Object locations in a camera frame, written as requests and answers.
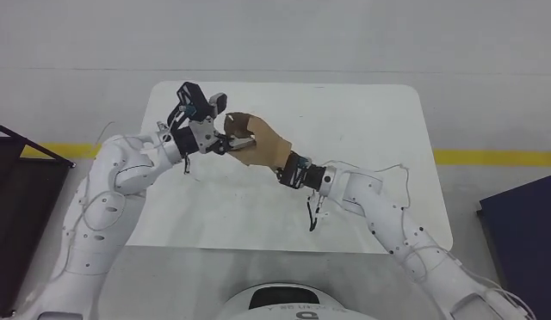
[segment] yellow floor line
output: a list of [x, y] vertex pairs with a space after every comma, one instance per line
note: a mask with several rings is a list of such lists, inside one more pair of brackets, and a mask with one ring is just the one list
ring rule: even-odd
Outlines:
[[[68, 159], [92, 158], [100, 145], [45, 143], [50, 151]], [[536, 166], [551, 167], [551, 151], [454, 151], [436, 149], [433, 151], [436, 164], [486, 165], [486, 166]], [[26, 147], [23, 157], [44, 157], [33, 148]]]

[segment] cardboard piece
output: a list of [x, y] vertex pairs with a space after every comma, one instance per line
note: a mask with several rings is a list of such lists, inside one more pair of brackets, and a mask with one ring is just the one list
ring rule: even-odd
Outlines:
[[256, 145], [228, 154], [245, 165], [267, 166], [271, 169], [284, 168], [291, 153], [291, 143], [277, 134], [268, 123], [252, 114], [233, 112], [226, 114], [224, 121], [226, 135], [237, 138], [252, 137]]

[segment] white table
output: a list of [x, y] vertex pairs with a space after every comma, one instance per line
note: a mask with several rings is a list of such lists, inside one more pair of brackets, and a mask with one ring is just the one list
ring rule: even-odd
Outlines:
[[[177, 103], [183, 81], [152, 90], [142, 132], [157, 130]], [[368, 169], [395, 163], [410, 168], [410, 214], [445, 249], [452, 235], [417, 92], [404, 85], [209, 83], [206, 97], [225, 92], [227, 112], [265, 119], [314, 163], [344, 160]], [[222, 130], [224, 116], [215, 125]], [[308, 231], [309, 190], [280, 185], [266, 168], [246, 167], [215, 154], [191, 157], [161, 175], [128, 245], [384, 253], [362, 218], [326, 201], [329, 215]], [[382, 173], [383, 192], [406, 204], [406, 173]]]

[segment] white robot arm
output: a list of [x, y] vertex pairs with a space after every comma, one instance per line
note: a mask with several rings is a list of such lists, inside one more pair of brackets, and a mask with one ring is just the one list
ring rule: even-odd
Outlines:
[[381, 176], [360, 168], [320, 167], [292, 152], [278, 174], [281, 184], [307, 186], [366, 219], [371, 233], [429, 294], [447, 319], [526, 319], [528, 314], [502, 289], [481, 285], [461, 262], [441, 248], [407, 206], [381, 195]]
[[[177, 91], [180, 100], [167, 123], [146, 135], [114, 136], [102, 145], [89, 174], [80, 183], [65, 215], [61, 250], [49, 281], [25, 319], [95, 319], [100, 291], [116, 256], [132, 234], [145, 204], [145, 190], [188, 155], [254, 145], [214, 128], [226, 109], [226, 95], [209, 101], [194, 83]], [[185, 120], [189, 125], [181, 127]], [[154, 151], [151, 159], [144, 151]]]

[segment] gray floor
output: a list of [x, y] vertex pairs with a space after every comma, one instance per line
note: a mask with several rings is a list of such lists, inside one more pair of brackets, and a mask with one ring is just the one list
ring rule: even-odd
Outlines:
[[[551, 0], [0, 0], [0, 122], [39, 142], [91, 143], [111, 120], [116, 125], [107, 135], [137, 132], [149, 92], [164, 80], [403, 83], [420, 95], [435, 149], [548, 151], [550, 6]], [[71, 172], [22, 301], [58, 253], [63, 213], [88, 163]], [[438, 166], [452, 251], [466, 266], [496, 277], [474, 214], [478, 201], [550, 172]], [[178, 262], [180, 254], [125, 249], [102, 296], [103, 314], [135, 315], [114, 306], [121, 298], [146, 318], [163, 309], [179, 318], [180, 298], [169, 298], [172, 308], [160, 298], [150, 310], [140, 305], [167, 295], [140, 292], [132, 281], [139, 271], [163, 271], [132, 258]], [[406, 282], [388, 283], [408, 299], [399, 293], [410, 290]], [[167, 292], [182, 294], [171, 286]], [[364, 306], [374, 314], [400, 318], [400, 309], [385, 313], [373, 300]], [[428, 318], [423, 308], [414, 317]]]

